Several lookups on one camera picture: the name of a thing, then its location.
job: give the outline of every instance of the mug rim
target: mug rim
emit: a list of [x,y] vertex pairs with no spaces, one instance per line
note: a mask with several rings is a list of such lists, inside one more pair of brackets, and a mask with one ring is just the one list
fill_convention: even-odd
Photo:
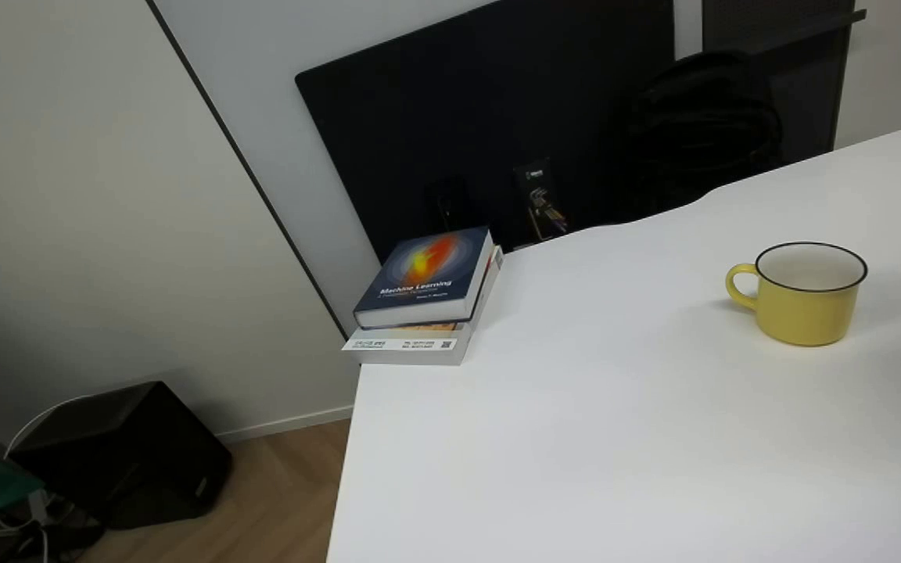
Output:
[[[785,283],[775,283],[775,280],[768,280],[765,271],[762,271],[762,256],[765,253],[775,253],[775,249],[785,249],[785,248],[828,248],[828,249],[842,249],[842,253],[847,253],[847,256],[854,256],[856,263],[859,263],[859,275],[852,283],[852,286],[834,286],[834,287],[796,287],[796,286],[785,286]],[[828,240],[783,240],[783,244],[773,244],[773,248],[765,248],[765,249],[761,249],[757,253],[757,261],[754,261],[754,268],[757,268],[757,275],[762,280],[762,283],[768,283],[768,286],[775,286],[775,287],[788,287],[788,291],[802,291],[802,295],[838,295],[838,291],[852,291],[852,287],[856,287],[862,280],[865,280],[865,261],[859,256],[859,253],[854,253],[852,248],[842,248],[842,244],[828,244]]]

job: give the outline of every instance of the yellow mug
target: yellow mug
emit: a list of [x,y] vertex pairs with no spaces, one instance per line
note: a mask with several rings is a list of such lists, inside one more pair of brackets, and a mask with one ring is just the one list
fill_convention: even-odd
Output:
[[[757,295],[738,291],[738,275],[757,275]],[[827,348],[847,335],[865,263],[834,244],[788,240],[765,248],[754,263],[725,275],[729,298],[757,315],[757,326],[796,348]]]

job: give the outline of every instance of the colorful book cover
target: colorful book cover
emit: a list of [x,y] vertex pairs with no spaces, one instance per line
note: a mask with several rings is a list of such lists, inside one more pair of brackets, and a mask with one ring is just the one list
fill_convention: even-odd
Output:
[[468,321],[433,321],[433,326],[391,326],[391,330],[358,330],[345,355],[358,355],[361,364],[427,364],[427,366],[458,366],[468,348],[473,330],[481,306],[489,303],[490,286],[498,280],[504,249],[495,248],[474,313]]
[[358,303],[361,326],[468,319],[490,253],[489,228],[403,240]]

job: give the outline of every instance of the baseboard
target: baseboard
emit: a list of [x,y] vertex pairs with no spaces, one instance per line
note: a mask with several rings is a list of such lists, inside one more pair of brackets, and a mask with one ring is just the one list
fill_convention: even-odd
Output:
[[327,408],[327,411],[317,411],[317,413],[303,413],[303,415],[287,415],[287,419],[272,419],[272,421],[261,421],[261,427],[227,430],[227,432],[216,432],[216,435],[222,441],[248,441],[248,438],[261,438],[261,435],[296,432],[296,430],[311,430],[311,427],[351,419],[351,413],[352,413],[352,404],[345,404],[345,408]]

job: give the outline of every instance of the cable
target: cable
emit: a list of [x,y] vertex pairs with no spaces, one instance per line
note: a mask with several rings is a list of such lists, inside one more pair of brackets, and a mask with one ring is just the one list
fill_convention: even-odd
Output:
[[[23,523],[23,527],[27,527],[27,523]],[[0,517],[0,529],[3,529],[3,532],[17,532],[17,529],[23,529],[23,527],[8,527],[8,523],[3,523],[3,517]]]
[[43,540],[43,563],[51,563],[51,538],[48,538],[48,527],[41,527],[41,540]]
[[75,400],[84,400],[84,397],[94,397],[94,395],[78,395],[78,397],[68,397],[68,400],[56,400],[51,404],[48,411],[41,411],[35,419],[27,419],[25,427],[19,427],[19,432],[8,438],[6,452],[3,452],[3,461],[8,461],[11,447],[27,438],[35,432],[35,427],[41,427],[54,411],[66,408],[66,404],[75,404]]

